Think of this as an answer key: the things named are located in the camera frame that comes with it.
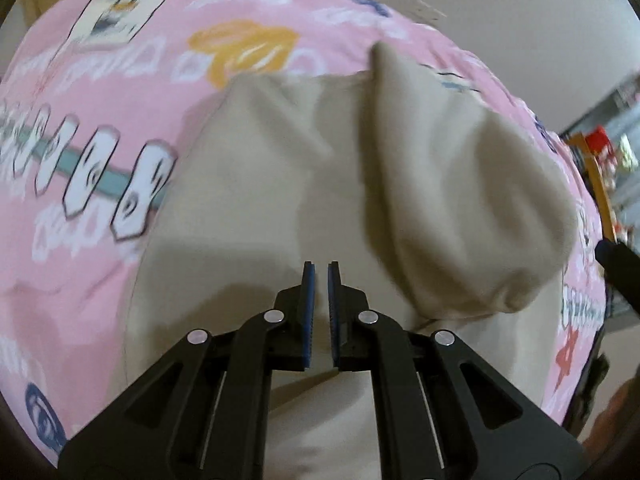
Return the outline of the right hand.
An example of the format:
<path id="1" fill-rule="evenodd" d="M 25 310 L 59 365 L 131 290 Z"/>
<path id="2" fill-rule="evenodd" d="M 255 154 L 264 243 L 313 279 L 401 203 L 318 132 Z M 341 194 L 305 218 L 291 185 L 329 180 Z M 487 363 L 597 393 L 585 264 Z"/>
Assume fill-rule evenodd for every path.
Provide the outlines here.
<path id="1" fill-rule="evenodd" d="M 582 442 L 590 463 L 595 462 L 610 446 L 618 432 L 625 426 L 623 411 L 637 390 L 638 377 L 630 378 L 612 395 L 606 408 L 597 416 L 590 434 Z"/>

